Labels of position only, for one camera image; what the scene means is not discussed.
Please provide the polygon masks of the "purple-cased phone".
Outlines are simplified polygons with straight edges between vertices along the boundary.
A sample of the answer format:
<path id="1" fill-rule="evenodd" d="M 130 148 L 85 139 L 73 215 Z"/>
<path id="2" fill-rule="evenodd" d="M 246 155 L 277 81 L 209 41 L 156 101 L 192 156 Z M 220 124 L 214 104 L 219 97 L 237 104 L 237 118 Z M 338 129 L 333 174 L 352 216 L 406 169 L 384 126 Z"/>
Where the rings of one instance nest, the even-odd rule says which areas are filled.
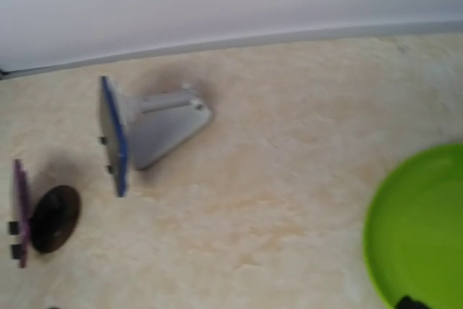
<path id="1" fill-rule="evenodd" d="M 11 203 L 12 220 L 7 230 L 16 237 L 16 242 L 10 245 L 10 255 L 19 268 L 25 268 L 30 248 L 30 186 L 27 171 L 19 159 L 13 160 Z"/>

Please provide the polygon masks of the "round dark wooden stand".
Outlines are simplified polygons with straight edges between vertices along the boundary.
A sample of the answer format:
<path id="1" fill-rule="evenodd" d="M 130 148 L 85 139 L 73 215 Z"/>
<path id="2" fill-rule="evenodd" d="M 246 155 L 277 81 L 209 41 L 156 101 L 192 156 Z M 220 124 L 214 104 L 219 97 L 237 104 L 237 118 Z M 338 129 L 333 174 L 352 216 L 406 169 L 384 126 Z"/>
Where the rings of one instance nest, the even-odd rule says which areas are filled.
<path id="1" fill-rule="evenodd" d="M 81 199 L 79 192 L 69 185 L 50 189 L 35 206 L 30 218 L 30 240 L 41 254 L 52 253 L 62 247 L 74 232 L 79 221 Z"/>

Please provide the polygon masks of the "green plate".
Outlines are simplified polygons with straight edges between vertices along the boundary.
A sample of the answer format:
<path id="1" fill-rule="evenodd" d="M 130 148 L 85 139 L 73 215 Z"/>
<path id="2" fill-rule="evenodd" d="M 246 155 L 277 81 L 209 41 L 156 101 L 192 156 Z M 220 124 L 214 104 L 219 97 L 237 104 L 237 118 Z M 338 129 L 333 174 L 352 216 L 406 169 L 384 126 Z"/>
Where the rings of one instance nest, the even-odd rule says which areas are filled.
<path id="1" fill-rule="evenodd" d="M 403 296 L 429 308 L 462 307 L 462 144 L 419 152 L 382 181 L 362 249 L 387 308 Z"/>

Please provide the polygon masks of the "silver folding phone stand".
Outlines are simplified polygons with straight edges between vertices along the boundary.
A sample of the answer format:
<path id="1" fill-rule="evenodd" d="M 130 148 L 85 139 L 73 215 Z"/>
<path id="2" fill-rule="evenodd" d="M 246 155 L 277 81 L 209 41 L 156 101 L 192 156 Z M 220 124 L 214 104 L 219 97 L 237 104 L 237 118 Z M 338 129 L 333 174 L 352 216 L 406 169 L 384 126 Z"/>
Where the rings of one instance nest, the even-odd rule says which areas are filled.
<path id="1" fill-rule="evenodd" d="M 129 156 L 144 170 L 186 142 L 213 118 L 213 112 L 190 86 L 145 97 L 117 93 L 127 134 Z"/>

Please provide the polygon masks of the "blue phone on silver stand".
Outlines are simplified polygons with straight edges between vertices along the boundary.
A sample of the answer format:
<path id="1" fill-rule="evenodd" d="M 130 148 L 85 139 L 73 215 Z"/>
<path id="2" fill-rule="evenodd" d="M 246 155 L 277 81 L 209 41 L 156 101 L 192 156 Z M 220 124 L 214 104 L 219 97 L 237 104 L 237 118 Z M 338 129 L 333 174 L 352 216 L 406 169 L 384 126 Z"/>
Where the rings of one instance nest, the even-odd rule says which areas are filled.
<path id="1" fill-rule="evenodd" d="M 99 78 L 98 121 L 99 142 L 106 150 L 106 171 L 113 179 L 116 196 L 122 198 L 127 191 L 128 147 L 116 96 L 107 76 Z"/>

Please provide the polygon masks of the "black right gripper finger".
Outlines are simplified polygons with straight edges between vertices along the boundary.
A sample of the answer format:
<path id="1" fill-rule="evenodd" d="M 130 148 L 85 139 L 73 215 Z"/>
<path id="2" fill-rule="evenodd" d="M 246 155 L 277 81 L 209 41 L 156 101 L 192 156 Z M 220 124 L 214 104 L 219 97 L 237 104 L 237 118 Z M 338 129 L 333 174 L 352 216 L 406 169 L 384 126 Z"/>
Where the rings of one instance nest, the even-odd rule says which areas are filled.
<path id="1" fill-rule="evenodd" d="M 429 307 L 419 300 L 410 296 L 403 296 L 394 307 L 395 309 L 429 309 Z"/>

